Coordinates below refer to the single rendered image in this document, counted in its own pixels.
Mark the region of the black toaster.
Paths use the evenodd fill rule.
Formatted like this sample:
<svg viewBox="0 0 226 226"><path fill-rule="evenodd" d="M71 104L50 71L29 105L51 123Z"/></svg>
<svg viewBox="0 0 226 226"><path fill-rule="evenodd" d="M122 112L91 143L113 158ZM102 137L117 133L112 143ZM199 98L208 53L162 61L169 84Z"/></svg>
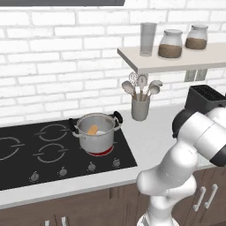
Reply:
<svg viewBox="0 0 226 226"><path fill-rule="evenodd" d="M226 107L226 97L208 85L190 86L185 108L207 114L218 107Z"/></svg>

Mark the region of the white ladle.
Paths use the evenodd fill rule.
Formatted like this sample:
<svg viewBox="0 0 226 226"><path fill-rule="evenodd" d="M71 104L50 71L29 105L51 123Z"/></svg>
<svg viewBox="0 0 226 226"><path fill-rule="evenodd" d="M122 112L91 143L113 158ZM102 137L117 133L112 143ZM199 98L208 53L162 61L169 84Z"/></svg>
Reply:
<svg viewBox="0 0 226 226"><path fill-rule="evenodd" d="M148 89L144 96L143 101L145 101L149 95L158 94L160 92L161 86L162 86L162 82L160 80L153 80L148 86Z"/></svg>

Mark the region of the large glass jar brown contents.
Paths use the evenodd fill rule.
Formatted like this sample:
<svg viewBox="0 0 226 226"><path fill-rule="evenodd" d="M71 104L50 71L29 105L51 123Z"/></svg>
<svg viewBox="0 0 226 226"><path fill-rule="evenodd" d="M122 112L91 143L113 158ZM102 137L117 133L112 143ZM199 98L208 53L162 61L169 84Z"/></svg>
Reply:
<svg viewBox="0 0 226 226"><path fill-rule="evenodd" d="M158 56L169 59L180 58L182 55L182 31L166 29L158 48Z"/></svg>

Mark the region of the grey utensil holder cup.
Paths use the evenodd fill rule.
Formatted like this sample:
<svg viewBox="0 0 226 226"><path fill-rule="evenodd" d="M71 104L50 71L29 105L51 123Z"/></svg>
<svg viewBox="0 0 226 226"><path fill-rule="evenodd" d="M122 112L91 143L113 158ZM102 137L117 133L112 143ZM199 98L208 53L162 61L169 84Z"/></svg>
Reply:
<svg viewBox="0 0 226 226"><path fill-rule="evenodd" d="M150 98L147 97L146 100L139 100L139 94L137 94L137 99L132 99L132 118L136 121L144 121L147 118L149 111Z"/></svg>

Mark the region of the tall grey glass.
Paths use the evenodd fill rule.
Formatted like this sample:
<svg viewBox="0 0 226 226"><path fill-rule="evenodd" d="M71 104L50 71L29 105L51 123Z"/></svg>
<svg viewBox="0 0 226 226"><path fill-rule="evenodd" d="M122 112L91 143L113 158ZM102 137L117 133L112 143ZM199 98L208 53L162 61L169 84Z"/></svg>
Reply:
<svg viewBox="0 0 226 226"><path fill-rule="evenodd" d="M142 57L152 56L156 28L157 28L156 23L146 22L140 24L139 54Z"/></svg>

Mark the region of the orange squash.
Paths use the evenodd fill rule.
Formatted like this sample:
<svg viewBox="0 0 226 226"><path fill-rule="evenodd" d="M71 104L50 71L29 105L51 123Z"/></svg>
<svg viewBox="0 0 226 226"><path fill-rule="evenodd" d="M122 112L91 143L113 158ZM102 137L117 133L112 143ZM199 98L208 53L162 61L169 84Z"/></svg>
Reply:
<svg viewBox="0 0 226 226"><path fill-rule="evenodd" d="M95 134L97 133L97 131L98 131L98 127L97 127L95 124L93 124L93 125L89 128L89 130L87 131L87 134L88 134L88 135L95 135Z"/></svg>

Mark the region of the grey extractor hood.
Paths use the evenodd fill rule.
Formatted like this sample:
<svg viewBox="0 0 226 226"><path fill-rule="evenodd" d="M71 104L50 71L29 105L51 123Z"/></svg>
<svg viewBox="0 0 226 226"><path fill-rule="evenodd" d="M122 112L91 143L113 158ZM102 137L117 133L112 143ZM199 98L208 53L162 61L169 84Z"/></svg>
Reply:
<svg viewBox="0 0 226 226"><path fill-rule="evenodd" d="M0 0L0 6L124 6L125 0Z"/></svg>

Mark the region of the white slotted spatula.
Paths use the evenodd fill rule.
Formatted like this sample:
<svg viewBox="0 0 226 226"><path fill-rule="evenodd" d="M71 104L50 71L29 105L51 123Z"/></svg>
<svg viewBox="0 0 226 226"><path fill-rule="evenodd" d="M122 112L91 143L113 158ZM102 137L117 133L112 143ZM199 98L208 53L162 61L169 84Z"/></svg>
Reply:
<svg viewBox="0 0 226 226"><path fill-rule="evenodd" d="M139 75L137 79L137 86L139 87L139 100L143 99L143 88L147 84L147 77L145 75Z"/></svg>

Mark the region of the white wall shelf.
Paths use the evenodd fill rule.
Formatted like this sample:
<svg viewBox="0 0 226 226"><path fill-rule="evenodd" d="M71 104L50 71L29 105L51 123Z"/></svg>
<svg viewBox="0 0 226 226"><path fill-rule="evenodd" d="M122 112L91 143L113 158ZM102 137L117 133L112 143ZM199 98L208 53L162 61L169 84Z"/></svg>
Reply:
<svg viewBox="0 0 226 226"><path fill-rule="evenodd" d="M137 74L226 67L226 42L209 43L204 50L183 49L175 59L158 56L156 46L152 56L141 56L139 47L118 48L117 53Z"/></svg>

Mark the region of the black hob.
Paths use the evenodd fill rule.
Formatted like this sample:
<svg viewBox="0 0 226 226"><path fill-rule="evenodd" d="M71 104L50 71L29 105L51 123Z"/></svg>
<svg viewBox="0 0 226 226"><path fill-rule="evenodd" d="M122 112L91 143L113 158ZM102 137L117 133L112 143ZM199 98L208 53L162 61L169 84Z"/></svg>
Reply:
<svg viewBox="0 0 226 226"><path fill-rule="evenodd" d="M118 168L113 160L120 160ZM92 162L93 172L87 170ZM137 165L122 131L114 134L113 147L101 156L88 154L72 136L66 120L0 128L0 191L57 180L83 177ZM67 175L59 176L65 167ZM34 172L39 179L32 182Z"/></svg>

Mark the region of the small glass jar brown contents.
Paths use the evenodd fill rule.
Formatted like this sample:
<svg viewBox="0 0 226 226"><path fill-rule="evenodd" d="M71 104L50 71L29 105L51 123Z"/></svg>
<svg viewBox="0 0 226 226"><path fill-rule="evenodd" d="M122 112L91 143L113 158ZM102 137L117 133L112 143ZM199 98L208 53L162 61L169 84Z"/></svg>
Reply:
<svg viewBox="0 0 226 226"><path fill-rule="evenodd" d="M205 49L207 47L207 29L206 25L192 25L185 41L185 47L194 50Z"/></svg>

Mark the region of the brown cupboard door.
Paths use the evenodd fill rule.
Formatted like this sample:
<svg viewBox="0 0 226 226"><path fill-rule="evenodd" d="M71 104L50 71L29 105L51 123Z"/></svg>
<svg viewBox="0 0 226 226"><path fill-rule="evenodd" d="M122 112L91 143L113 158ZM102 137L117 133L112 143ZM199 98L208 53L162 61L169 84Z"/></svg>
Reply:
<svg viewBox="0 0 226 226"><path fill-rule="evenodd" d="M200 185L202 182L202 177L204 175L205 170L197 170L193 173L197 188L195 190L195 193L192 196L186 197L182 200L180 200L173 208L172 210L172 216L177 221L179 226L184 226L187 216L189 215L190 210L193 206L193 201L196 199L196 197L200 194Z"/></svg>
<svg viewBox="0 0 226 226"><path fill-rule="evenodd" d="M205 173L207 193L197 215L201 226L224 226L226 224L226 167L211 168Z"/></svg>
<svg viewBox="0 0 226 226"><path fill-rule="evenodd" d="M138 189L135 184L0 210L0 226L133 226Z"/></svg>

